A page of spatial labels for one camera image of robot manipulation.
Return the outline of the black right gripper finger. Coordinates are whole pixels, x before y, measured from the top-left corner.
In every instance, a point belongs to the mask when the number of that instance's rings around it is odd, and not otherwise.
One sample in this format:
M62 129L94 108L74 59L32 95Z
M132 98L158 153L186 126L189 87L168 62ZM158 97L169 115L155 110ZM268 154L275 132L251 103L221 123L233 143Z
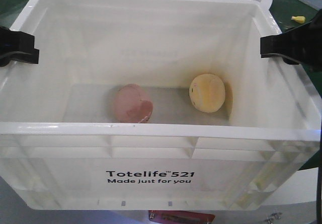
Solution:
M262 58L281 57L287 64L321 64L321 20L260 39Z

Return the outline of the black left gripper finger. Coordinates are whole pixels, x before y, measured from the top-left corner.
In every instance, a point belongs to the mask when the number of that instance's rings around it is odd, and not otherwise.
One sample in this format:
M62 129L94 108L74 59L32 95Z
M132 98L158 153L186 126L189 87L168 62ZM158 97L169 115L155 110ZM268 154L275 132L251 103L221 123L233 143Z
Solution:
M1 66L8 65L12 60L29 64L39 63L39 49L35 48L35 36L1 26Z

